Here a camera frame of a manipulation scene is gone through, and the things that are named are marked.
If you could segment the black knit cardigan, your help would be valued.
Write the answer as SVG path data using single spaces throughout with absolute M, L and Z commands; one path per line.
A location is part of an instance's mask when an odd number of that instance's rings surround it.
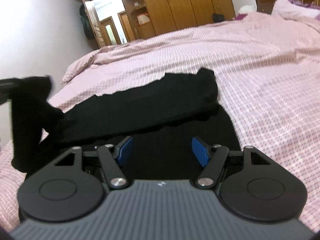
M 232 121 L 217 101 L 211 70 L 165 74 L 142 87 L 91 96 L 63 112 L 47 102 L 48 77 L 17 80 L 10 93 L 12 165 L 34 173 L 71 147 L 92 151 L 127 136 L 133 149 L 123 167 L 131 179 L 193 179 L 202 167 L 191 149 L 194 137 L 240 150 Z

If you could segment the wooden door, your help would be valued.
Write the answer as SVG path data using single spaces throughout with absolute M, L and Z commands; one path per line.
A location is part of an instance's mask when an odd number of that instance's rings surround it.
M 105 18 L 101 22 L 101 26 L 103 28 L 103 32 L 106 37 L 106 42 L 108 45 L 120 45 L 121 41 L 116 30 L 116 26 L 114 24 L 113 18 L 110 16 Z

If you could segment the pink checked bed cover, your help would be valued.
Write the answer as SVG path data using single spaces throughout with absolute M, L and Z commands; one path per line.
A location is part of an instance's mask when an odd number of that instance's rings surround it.
M 319 21 L 258 12 L 95 50 L 73 62 L 50 102 L 141 87 L 167 73 L 214 72 L 241 146 L 254 145 L 308 189 L 301 221 L 319 230 Z

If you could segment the pink white container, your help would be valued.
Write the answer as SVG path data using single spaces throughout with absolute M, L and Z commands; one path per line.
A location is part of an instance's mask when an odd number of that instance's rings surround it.
M 137 16 L 137 21 L 139 25 L 144 25 L 146 23 L 151 22 L 148 14 L 139 14 Z

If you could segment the small black bag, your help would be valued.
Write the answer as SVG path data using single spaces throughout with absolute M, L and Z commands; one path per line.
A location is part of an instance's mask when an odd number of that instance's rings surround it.
M 214 23 L 220 23 L 225 20 L 225 17 L 223 14 L 212 14 L 212 19 Z

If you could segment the wooden wardrobe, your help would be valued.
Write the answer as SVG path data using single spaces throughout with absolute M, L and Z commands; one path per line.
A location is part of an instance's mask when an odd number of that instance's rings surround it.
M 89 10 L 89 22 L 98 20 L 94 0 L 82 0 Z M 212 14 L 223 14 L 225 20 L 235 18 L 232 0 L 122 0 L 126 17 L 124 32 L 129 40 L 147 39 L 164 33 L 214 23 Z M 148 14 L 150 21 L 139 25 L 137 16 Z

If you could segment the white plush toy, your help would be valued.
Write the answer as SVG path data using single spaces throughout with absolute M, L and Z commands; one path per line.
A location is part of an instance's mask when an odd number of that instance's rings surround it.
M 243 5 L 239 10 L 238 10 L 238 14 L 239 15 L 246 15 L 250 12 L 254 12 L 256 11 L 257 8 L 255 5 Z

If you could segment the pink pillow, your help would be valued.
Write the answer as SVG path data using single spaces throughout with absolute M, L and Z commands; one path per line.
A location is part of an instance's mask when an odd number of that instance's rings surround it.
M 298 0 L 276 0 L 271 15 L 285 20 L 315 20 L 319 23 L 319 7 Z

